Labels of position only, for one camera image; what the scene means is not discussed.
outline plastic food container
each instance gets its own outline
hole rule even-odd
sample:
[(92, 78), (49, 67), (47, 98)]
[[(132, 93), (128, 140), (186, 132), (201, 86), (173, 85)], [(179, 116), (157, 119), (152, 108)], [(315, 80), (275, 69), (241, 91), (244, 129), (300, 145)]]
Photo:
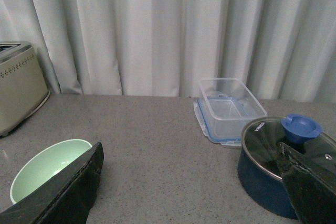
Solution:
[(198, 81), (201, 95), (194, 110), (204, 135), (223, 145), (241, 146), (243, 127), (251, 120), (267, 116), (247, 87), (236, 78)]

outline bowl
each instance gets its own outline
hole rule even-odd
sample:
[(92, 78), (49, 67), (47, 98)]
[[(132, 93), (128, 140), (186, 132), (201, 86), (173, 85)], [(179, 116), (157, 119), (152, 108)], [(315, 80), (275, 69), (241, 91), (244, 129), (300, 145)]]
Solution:
[(323, 131), (316, 121), (299, 114), (288, 114), (285, 119), (281, 119), (281, 125), (287, 139), (295, 144), (303, 144), (312, 140)]
[(10, 187), (12, 203), (27, 197), (91, 147), (85, 140), (70, 139), (41, 151), (14, 178)]

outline blue lid knob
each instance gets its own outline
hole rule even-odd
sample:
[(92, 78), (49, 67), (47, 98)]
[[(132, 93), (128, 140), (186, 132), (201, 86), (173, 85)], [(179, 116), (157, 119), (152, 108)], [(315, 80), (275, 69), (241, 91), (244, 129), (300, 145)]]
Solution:
[(323, 131), (316, 121), (299, 114), (288, 114), (285, 119), (280, 121), (287, 139), (295, 144), (303, 144), (314, 139)]

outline light green bowl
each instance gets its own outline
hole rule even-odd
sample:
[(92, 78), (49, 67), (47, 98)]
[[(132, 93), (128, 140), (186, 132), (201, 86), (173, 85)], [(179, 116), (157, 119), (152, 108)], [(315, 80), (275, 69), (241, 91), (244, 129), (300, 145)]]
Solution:
[(13, 204), (31, 194), (91, 147), (85, 140), (70, 139), (41, 151), (14, 178), (10, 187)]

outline bowl rim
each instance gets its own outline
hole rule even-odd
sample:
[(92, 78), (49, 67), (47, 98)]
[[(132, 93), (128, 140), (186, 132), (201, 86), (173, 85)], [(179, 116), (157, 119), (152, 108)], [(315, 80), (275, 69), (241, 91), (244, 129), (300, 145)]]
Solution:
[(56, 144), (53, 144), (47, 148), (45, 148), (44, 150), (42, 150), (41, 152), (39, 152), (38, 154), (36, 154), (34, 157), (32, 157), (21, 169), (20, 171), (16, 174), (12, 184), (11, 184), (11, 189), (10, 189), (10, 192), (9, 192), (9, 195), (10, 195), (10, 200), (12, 201), (13, 205), (16, 204), (18, 201), (16, 201), (14, 198), (13, 198), (13, 187), (14, 187), (14, 184), (15, 184), (15, 181), (16, 179), (18, 178), (18, 176), (21, 174), (21, 172), (24, 170), (24, 168), (29, 165), (37, 156), (39, 156), (40, 154), (42, 154), (43, 152), (46, 152), (47, 150), (53, 148), (54, 146), (56, 145), (59, 145), (59, 144), (62, 144), (62, 143), (65, 143), (65, 142), (73, 142), (73, 141), (80, 141), (80, 142), (85, 142), (87, 143), (90, 148), (92, 148), (92, 144), (86, 140), (83, 140), (83, 139), (78, 139), (78, 138), (75, 138), (75, 139), (68, 139), (68, 140), (64, 140), (64, 141), (61, 141), (61, 142), (58, 142)]

